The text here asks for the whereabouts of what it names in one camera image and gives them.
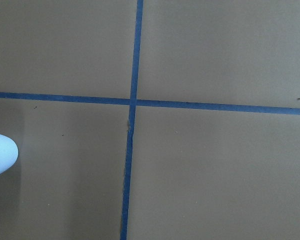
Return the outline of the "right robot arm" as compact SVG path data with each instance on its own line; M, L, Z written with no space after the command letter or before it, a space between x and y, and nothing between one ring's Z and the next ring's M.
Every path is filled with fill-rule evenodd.
M14 165L18 154L16 143L11 138L0 134L0 174Z

